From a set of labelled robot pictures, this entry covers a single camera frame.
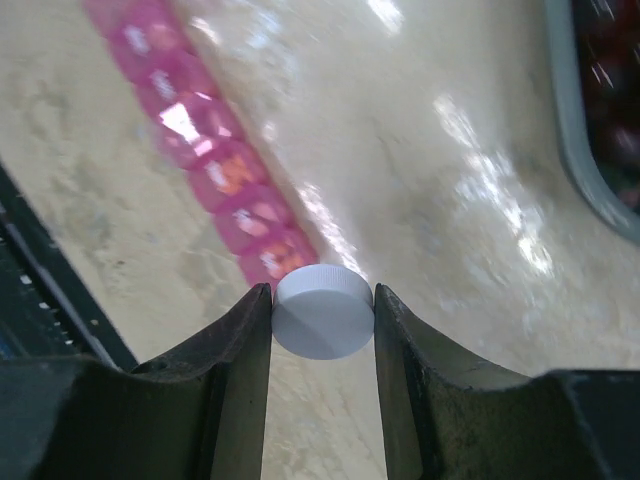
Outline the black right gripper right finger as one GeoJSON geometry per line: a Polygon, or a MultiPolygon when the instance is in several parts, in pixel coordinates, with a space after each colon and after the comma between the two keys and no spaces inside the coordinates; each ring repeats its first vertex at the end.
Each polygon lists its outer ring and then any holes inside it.
{"type": "Polygon", "coordinates": [[[518,374],[442,334],[382,284],[374,313],[389,478],[638,477],[636,371],[518,374]]]}

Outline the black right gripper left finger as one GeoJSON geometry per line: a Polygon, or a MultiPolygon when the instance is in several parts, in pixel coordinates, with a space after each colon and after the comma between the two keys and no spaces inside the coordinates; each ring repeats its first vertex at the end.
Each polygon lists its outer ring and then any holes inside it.
{"type": "Polygon", "coordinates": [[[259,478],[271,313],[259,284],[130,372],[88,356],[3,362],[2,477],[259,478]]]}

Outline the white bottle cap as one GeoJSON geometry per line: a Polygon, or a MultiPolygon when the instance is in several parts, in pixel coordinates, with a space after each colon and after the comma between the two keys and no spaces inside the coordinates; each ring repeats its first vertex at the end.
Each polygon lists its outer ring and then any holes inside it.
{"type": "Polygon", "coordinates": [[[338,265],[309,265],[277,285],[272,333],[287,351],[311,360],[336,360],[362,349],[374,334],[368,282],[338,265]]]}

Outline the pink weekly pill organizer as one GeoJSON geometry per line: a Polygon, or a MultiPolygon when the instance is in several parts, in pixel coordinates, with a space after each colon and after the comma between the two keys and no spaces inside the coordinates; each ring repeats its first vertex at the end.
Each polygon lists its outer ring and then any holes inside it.
{"type": "Polygon", "coordinates": [[[183,173],[249,284],[317,262],[308,236],[169,1],[85,1],[156,143],[183,173]]]}

